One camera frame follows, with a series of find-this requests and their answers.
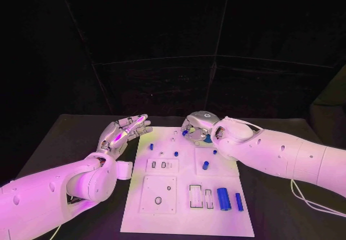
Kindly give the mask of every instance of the white board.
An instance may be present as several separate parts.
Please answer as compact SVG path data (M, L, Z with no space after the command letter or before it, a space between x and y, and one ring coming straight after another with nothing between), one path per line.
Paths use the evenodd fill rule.
M205 174L213 168L202 170L203 174L198 174L198 169L202 169L198 158L203 158L200 157L203 151L213 154L213 144L209 143L196 146L183 138L179 127L153 127L153 132L140 137L120 229L123 233L236 237L255 236L239 180L239 172L238 168L235 168L236 163L231 163L225 166L225 168L231 170L231 174L225 172L223 176L215 175L215 173ZM215 157L212 163L209 163L209 167L218 166L218 164L225 161L219 155L202 155L205 155L206 158ZM153 159L157 162L163 162L167 159L177 160L177 172L147 172L147 165L153 162ZM164 198L167 197L166 194L173 194L172 188L172 192L167 191L167 184L172 184L167 182L169 179L172 179L172 183L176 183L176 198L174 200L172 199L170 202L164 202ZM190 207L190 185L200 186L202 194L198 196L200 197L198 201L203 201L203 208ZM146 190L146 187L150 189L150 187L154 186L157 186L157 190ZM226 188L228 190L232 207L229 211L221 210L216 192L218 188ZM241 194L244 211L238 211L235 193ZM164 196L161 198L161 203L156 204L156 198L160 196ZM212 202L210 209L206 208L208 202Z

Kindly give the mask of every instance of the black backdrop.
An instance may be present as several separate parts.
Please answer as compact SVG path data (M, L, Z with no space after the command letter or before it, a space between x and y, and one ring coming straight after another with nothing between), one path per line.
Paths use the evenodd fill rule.
M29 0L3 9L0 184L61 114L304 118L346 60L337 5Z

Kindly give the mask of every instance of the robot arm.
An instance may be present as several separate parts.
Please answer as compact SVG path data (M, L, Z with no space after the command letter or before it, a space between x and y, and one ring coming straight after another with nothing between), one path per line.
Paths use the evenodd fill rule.
M239 160L261 172L309 182L346 197L346 150L255 125L258 131L254 131L248 126L252 124L242 120L225 117L215 122L206 116L212 114L205 111L192 113L182 131L187 131L189 119L193 118L195 125L190 125L196 129L208 129L206 134L210 134L213 145L226 159ZM200 137L195 138L193 132L185 136L195 141L200 140Z
M147 117L112 122L97 152L84 160L25 176L0 188L1 240L35 239L108 199L117 179L131 178L133 163L117 158L127 141L153 131Z

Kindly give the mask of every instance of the cable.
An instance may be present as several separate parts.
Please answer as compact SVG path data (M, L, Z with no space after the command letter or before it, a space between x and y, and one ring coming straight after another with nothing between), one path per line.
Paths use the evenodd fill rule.
M300 194L301 197L297 196L297 194L294 193L294 186L296 186L296 188L297 188L297 191L298 191L298 194ZM296 183L296 181L294 181L293 179L290 180L290 189L291 189L291 193L294 194L294 196L304 201L304 203L309 205L310 208L313 208L314 210L317 210L317 211L320 211L320 212L324 212L324 213L327 213L327 214L334 214L334 215L342 216L342 217L346 218L346 214L345 214L345 213L342 213L342 212L339 212L339 211L327 208L326 206L321 206L320 204L317 204L317 203L314 203L313 201L309 201L309 200L306 199L306 197L304 197L304 195L303 195L303 193L301 193L301 190L300 190L300 188L298 188L298 185L297 185L297 183Z
M49 238L49 240L52 240L52 239L53 239L53 237L55 237L55 235L56 235L56 233L58 233L58 230L61 229L61 226L58 227L58 229L56 229L56 231L55 231L55 233L53 233L52 237Z

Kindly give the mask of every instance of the table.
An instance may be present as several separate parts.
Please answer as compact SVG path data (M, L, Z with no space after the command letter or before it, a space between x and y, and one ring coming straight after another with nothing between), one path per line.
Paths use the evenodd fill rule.
M17 178L82 160L97 150L99 135L110 122L127 116L62 114L37 146ZM185 118L148 116L153 126L177 127ZM304 119L242 120L265 129L281 131L320 143ZM118 160L134 161L138 139L127 146ZM313 210L291 193L290 180L274 177L238 162L239 179L248 205L255 238L169 234L123 233L121 222L125 209L130 180L118 180L111 197L81 213L59 229L56 240L339 240L345 239L346 219ZM304 196L326 207L346 212L346 199L310 183L297 181ZM49 239L50 231L37 240Z

